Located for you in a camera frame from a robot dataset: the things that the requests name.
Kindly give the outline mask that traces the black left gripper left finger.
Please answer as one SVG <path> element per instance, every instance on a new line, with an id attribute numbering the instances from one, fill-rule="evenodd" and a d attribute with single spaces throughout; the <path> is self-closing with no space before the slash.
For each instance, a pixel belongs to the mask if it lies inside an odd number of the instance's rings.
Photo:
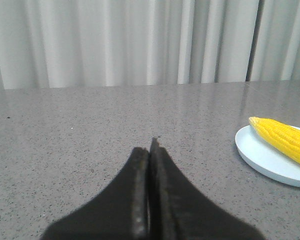
<path id="1" fill-rule="evenodd" d="M 43 240 L 147 240 L 149 152 L 135 147 L 115 178 L 91 201 L 52 223 Z"/>

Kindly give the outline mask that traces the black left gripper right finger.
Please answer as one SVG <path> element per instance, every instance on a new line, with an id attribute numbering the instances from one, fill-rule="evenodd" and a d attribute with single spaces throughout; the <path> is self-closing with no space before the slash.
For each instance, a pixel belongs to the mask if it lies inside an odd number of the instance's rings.
<path id="1" fill-rule="evenodd" d="M 202 194 L 153 138 L 148 199 L 152 240 L 263 240 L 255 227 Z"/>

